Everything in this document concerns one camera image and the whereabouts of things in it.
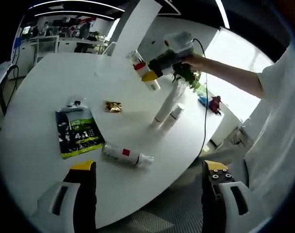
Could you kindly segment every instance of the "white round table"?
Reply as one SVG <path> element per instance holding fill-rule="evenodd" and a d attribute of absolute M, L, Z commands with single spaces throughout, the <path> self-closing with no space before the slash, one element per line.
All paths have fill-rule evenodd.
<path fill-rule="evenodd" d="M 170 186 L 198 156 L 204 138 L 205 108 L 187 90 L 186 110 L 162 136 L 148 128 L 172 88 L 160 78 L 150 92 L 125 58 L 56 53 L 43 58 L 18 88 L 0 134 L 0 169 L 10 194 L 26 216 L 38 198 L 79 162 L 97 163 L 97 228 L 124 218 Z M 72 95 L 87 98 L 106 141 L 155 158 L 148 169 L 104 160 L 101 150 L 61 158 L 54 112 Z M 123 113 L 104 112 L 104 101 L 119 101 Z M 206 142 L 222 117 L 208 112 Z"/>

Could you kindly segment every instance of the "red toy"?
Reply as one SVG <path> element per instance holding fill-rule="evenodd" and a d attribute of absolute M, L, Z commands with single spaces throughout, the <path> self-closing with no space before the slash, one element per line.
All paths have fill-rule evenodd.
<path fill-rule="evenodd" d="M 220 96 L 215 96 L 212 97 L 212 100 L 209 103 L 209 109 L 211 109 L 212 112 L 215 114 L 221 114 L 220 113 L 220 102 L 221 102 L 221 97 Z"/>

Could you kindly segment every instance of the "candy wrapper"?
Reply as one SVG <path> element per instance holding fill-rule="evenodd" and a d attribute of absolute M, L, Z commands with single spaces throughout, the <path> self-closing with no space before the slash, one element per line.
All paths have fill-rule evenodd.
<path fill-rule="evenodd" d="M 108 113 L 121 113 L 122 112 L 121 103 L 105 101 L 105 111 Z"/>
<path fill-rule="evenodd" d="M 105 143 L 90 109 L 74 101 L 55 112 L 63 159 L 101 148 Z"/>

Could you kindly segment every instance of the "gold wrapper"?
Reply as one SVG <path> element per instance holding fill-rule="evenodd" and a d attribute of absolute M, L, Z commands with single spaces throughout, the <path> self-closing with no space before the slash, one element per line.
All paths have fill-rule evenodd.
<path fill-rule="evenodd" d="M 122 112 L 121 103 L 105 101 L 105 111 L 108 113 L 121 113 Z"/>

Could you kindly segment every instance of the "white sleeve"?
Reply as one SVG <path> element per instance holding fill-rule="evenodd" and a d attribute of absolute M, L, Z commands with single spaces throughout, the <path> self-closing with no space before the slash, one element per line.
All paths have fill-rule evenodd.
<path fill-rule="evenodd" d="M 285 74 L 286 61 L 289 48 L 282 57 L 273 65 L 266 67 L 262 73 L 258 73 L 258 78 L 264 90 L 264 99 L 274 102 L 281 89 L 282 80 Z"/>

